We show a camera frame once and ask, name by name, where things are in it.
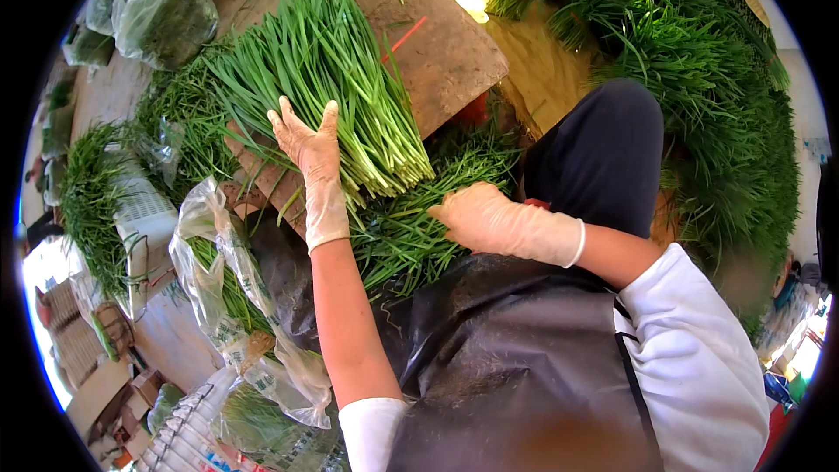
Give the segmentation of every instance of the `pile of chives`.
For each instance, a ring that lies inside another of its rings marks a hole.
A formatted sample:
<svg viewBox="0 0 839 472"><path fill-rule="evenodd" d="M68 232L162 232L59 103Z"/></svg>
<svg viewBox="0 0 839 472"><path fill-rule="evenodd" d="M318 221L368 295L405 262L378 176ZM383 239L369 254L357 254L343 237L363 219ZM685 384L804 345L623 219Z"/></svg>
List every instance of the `pile of chives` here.
<svg viewBox="0 0 839 472"><path fill-rule="evenodd" d="M232 50L209 62L221 80L219 98L246 135L274 139L266 117L278 98L291 101L301 121L320 126L329 100L339 103L341 183L347 207L396 197L434 177L399 70L380 62L378 44L354 0L280 0L235 38ZM277 148L242 139L259 156L288 166Z"/></svg>

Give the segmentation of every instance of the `wooden cutting board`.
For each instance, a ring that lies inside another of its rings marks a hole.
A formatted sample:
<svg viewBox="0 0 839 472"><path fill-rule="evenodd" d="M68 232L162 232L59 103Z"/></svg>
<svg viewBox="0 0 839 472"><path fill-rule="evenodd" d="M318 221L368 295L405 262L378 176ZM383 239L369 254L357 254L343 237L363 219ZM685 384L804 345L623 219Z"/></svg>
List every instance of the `wooden cutting board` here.
<svg viewBox="0 0 839 472"><path fill-rule="evenodd" d="M410 95L419 134L425 139L504 78L509 65L492 37L455 0L403 1L356 0L376 37L381 41L387 34L391 46L422 21L393 52L393 58ZM235 122L227 127L241 134ZM254 183L276 208L282 208L303 186L302 176L295 172L285 173L277 183L282 168L265 165L260 170L262 160L242 143L231 137L225 137L225 142L246 172L259 172ZM305 189L284 215L286 219L297 216L289 222L303 237L305 211L300 211L304 207Z"/></svg>

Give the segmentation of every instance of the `knee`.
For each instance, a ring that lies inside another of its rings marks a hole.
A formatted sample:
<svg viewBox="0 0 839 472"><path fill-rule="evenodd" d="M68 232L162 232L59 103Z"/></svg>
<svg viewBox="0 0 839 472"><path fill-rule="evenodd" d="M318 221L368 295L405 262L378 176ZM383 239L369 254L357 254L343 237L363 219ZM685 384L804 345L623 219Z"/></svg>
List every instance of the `knee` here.
<svg viewBox="0 0 839 472"><path fill-rule="evenodd" d="M631 79L612 79L597 89L598 102L610 105L618 113L627 112L636 125L635 131L664 135L665 119L659 101L641 83Z"/></svg>

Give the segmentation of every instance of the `latex glove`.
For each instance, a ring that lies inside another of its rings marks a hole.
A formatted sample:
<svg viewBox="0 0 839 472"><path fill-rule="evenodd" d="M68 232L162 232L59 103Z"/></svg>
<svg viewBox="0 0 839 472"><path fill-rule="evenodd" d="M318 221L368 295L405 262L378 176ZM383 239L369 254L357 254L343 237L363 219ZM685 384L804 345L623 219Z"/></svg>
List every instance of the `latex glove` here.
<svg viewBox="0 0 839 472"><path fill-rule="evenodd" d="M582 219L514 203L493 184L475 183L443 197L428 215L449 228L446 239L473 252L534 259L568 268L582 254Z"/></svg>
<svg viewBox="0 0 839 472"><path fill-rule="evenodd" d="M324 243L350 237L347 203L341 191L341 155L338 151L338 103L323 110L319 131L311 131L279 98L279 110L267 112L280 149L303 173L306 184L306 245L311 251Z"/></svg>

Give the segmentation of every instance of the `person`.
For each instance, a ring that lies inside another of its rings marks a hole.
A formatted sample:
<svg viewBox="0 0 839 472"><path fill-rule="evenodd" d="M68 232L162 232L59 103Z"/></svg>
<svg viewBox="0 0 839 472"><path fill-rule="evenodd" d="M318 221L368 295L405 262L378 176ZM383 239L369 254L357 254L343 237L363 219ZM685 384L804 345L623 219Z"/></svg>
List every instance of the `person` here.
<svg viewBox="0 0 839 472"><path fill-rule="evenodd" d="M769 434L757 356L687 253L648 240L664 128L644 87L604 84L530 148L524 195L543 205L478 183L428 208L473 255L414 294L414 312L442 296L457 314L445 339L419 343L434 354L411 354L425 362L413 405L353 259L337 104L317 132L287 98L279 108L267 116L305 179L320 348L353 470L522 469L522 448L557 420L571 425L548 440L572 453L566 436L590 421L642 437L622 469L753 469Z"/></svg>
<svg viewBox="0 0 839 472"><path fill-rule="evenodd" d="M26 236L24 239L24 257L29 255L29 252L35 249L41 241L48 236L63 236L64 228L53 222L55 219L55 210L51 208L38 217L31 226L26 228Z"/></svg>
<svg viewBox="0 0 839 472"><path fill-rule="evenodd" d="M38 191L39 194L44 192L45 188L45 181L46 181L46 168L47 168L47 161L41 158L41 156L37 156L35 160L32 162L32 167L24 175L24 181L26 183L34 182L35 189Z"/></svg>

